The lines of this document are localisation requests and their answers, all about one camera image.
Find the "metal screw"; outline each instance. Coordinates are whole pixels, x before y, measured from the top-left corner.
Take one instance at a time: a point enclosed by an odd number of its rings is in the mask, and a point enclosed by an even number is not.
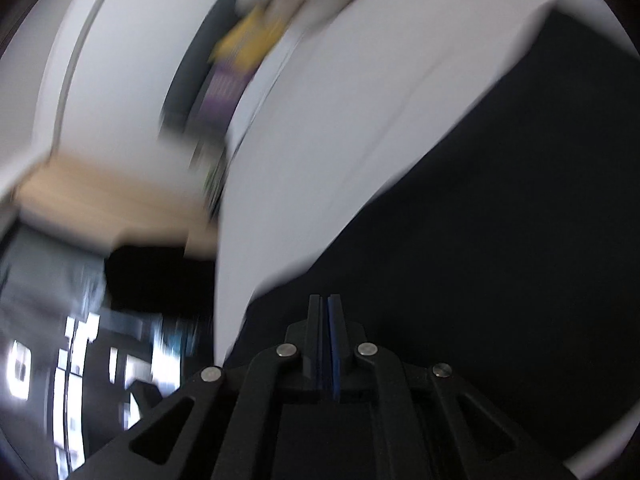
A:
[[[283,343],[276,348],[276,354],[280,357],[291,357],[292,355],[295,355],[297,351],[298,349],[296,346],[291,343]]]
[[[205,368],[200,372],[200,378],[206,383],[215,383],[220,377],[222,377],[222,371],[215,366]]]
[[[433,365],[433,368],[431,370],[433,371],[433,375],[442,378],[451,377],[451,374],[453,373],[453,368],[451,368],[446,363],[438,363],[436,365]]]
[[[373,343],[361,343],[358,345],[358,354],[375,355],[378,353],[378,347]]]

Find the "white wall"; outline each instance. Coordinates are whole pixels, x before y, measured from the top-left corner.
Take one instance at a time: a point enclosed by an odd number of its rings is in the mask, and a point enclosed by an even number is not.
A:
[[[0,58],[0,198],[50,150],[51,139],[31,132],[42,73],[70,2],[37,1]]]
[[[175,71],[216,0],[105,0],[79,54],[60,133],[61,152],[201,196],[206,165],[193,147],[158,139]]]

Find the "wooden surface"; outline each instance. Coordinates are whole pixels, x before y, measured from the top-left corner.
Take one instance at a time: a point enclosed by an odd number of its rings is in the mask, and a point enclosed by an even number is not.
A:
[[[199,202],[66,156],[35,171],[16,200],[40,225],[105,251],[186,241],[188,254],[210,258],[218,248],[217,226]]]

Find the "purple label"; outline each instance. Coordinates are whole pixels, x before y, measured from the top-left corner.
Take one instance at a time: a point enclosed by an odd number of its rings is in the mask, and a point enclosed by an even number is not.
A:
[[[226,130],[254,73],[242,73],[228,64],[216,64],[198,118]]]

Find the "yellow object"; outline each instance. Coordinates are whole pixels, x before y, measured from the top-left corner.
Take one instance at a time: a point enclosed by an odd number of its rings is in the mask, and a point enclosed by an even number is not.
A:
[[[258,68],[269,51],[280,40],[287,22],[280,18],[267,18],[255,7],[214,47],[209,62],[230,62],[242,72]]]

